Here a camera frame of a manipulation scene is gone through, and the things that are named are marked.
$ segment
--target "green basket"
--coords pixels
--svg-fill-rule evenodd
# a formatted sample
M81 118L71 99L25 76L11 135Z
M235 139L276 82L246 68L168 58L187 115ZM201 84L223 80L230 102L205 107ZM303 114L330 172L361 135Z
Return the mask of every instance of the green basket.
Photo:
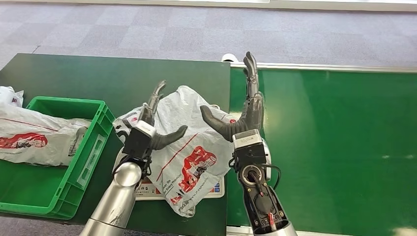
M60 118L91 119L68 167L0 160L0 211L55 219L77 212L115 117L104 101L35 97L28 109Z

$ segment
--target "green table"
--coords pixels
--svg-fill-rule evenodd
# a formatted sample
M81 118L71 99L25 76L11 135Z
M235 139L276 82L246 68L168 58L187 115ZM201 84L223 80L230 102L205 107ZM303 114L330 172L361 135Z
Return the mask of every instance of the green table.
M231 112L243 105L241 66L231 69ZM417 68L259 67L265 139L295 229L392 236L417 228ZM248 225L236 174L228 181L227 223Z
M24 106L39 95L98 99L104 100L117 117L147 101L161 80L167 80L165 94L188 85L209 103L228 111L229 76L229 65L220 62L18 54L0 71L0 85L25 90ZM109 137L77 214L66 223L86 223L110 184L121 145L115 134ZM165 201L139 201L127 227L144 232L223 236L226 196L202 200L192 218L180 217Z
M375 236L417 228L417 69L259 67L263 135L273 164L283 172L277 192L295 228ZM167 79L166 93L187 84L210 103L239 113L245 93L241 68L239 63L230 68L217 62L19 54L0 71L0 84L24 89L26 102L36 95L105 100L118 116ZM85 223L110 181L120 145L110 137L68 223ZM248 225L236 174L226 179L227 206L226 197L203 200L193 218L182 218L165 202L138 202L128 227L211 236L225 235L226 220Z

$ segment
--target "plastic bag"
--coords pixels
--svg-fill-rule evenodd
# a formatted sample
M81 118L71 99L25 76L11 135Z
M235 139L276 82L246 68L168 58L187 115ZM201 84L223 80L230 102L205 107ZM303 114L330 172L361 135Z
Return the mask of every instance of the plastic bag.
M62 119L0 103L0 159L68 166L90 121Z
M0 103L10 104L16 107L23 105L23 90L14 92L12 87L0 86Z
M233 145L210 128L201 117L200 106L209 104L194 90L180 86L161 99L155 115L155 128L160 134L188 125L180 140L152 152L148 177L164 195L172 209L181 216L192 217L195 206L229 171ZM142 107L117 118L113 126L122 142L137 123ZM234 119L213 108L213 115L227 122Z

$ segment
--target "silver robotic arm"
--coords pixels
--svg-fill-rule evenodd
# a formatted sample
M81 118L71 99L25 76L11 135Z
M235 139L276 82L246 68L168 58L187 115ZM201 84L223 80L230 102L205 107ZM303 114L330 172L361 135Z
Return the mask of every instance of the silver robotic arm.
M119 152L122 155L121 162L115 168L113 180L87 221L81 236L123 235L135 205L135 190L151 174L152 150L162 149L185 134L186 125L168 135L158 134L153 127L156 107L162 96L159 92L164 87L165 81L159 83L149 104L144 104L139 121L134 127L125 123L131 131L128 136L125 135L124 147Z
M229 164L238 174L238 181L243 188L243 203L253 234L297 236L275 192L281 171L268 164L269 149L259 134L264 119L264 98L259 92L256 61L247 52L243 62L247 67L244 69L247 87L240 119L235 123L224 123L215 118L207 106L200 107L202 117L210 127L234 144L233 159ZM269 168L275 168L279 173L273 188L266 182Z

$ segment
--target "floor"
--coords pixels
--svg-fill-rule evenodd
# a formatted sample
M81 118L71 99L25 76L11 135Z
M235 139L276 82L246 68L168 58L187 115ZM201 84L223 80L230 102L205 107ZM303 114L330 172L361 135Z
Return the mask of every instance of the floor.
M16 53L220 60L248 50L259 62L417 67L416 26L413 13L0 3L0 69ZM81 229L0 217L0 236Z

